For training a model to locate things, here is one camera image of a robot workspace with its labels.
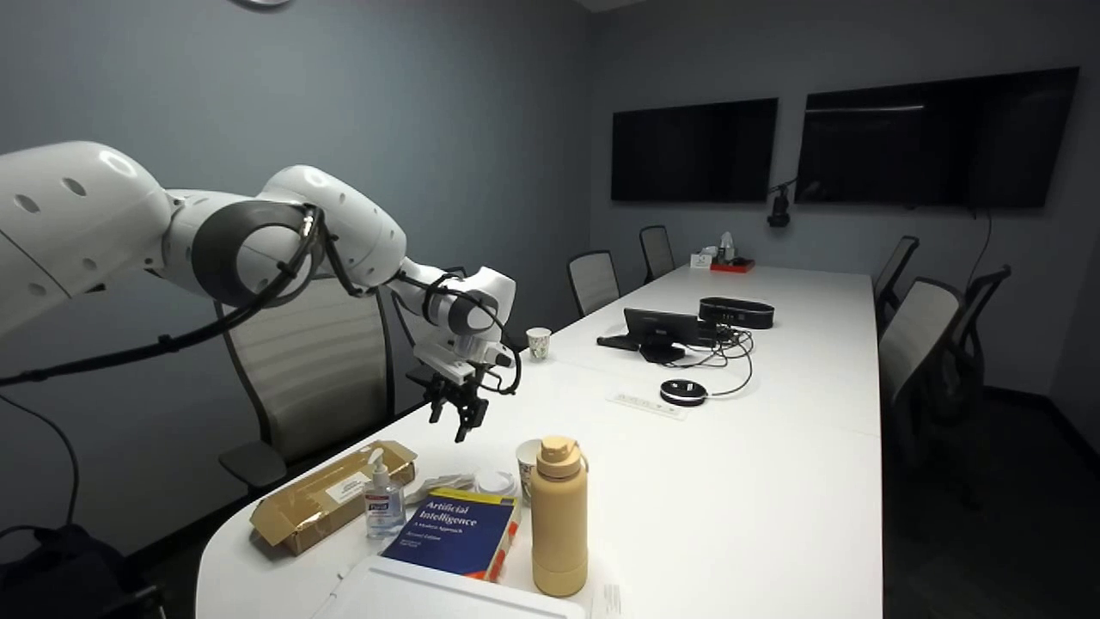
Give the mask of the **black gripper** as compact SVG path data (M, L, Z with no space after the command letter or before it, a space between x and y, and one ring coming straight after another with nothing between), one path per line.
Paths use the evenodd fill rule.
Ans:
M416 363L413 380L421 389L421 399L429 404L429 424L441 424L447 403L457 408L454 444L463 444L467 433L486 424L488 399L479 395L473 379L451 380L451 379L435 376L434 368Z

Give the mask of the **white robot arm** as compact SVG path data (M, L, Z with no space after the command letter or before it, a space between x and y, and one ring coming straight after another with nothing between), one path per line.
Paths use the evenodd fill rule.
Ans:
M325 263L350 296L389 290L427 368L441 420L463 439L486 424L486 376L509 355L514 283L496 268L444 271L410 258L407 229L365 192L317 166L279 169L258 197L166 188L141 162L98 142L0 153L0 333L152 271L231 305L231 317L149 348L10 376L10 386L128 363L198 343L297 299Z

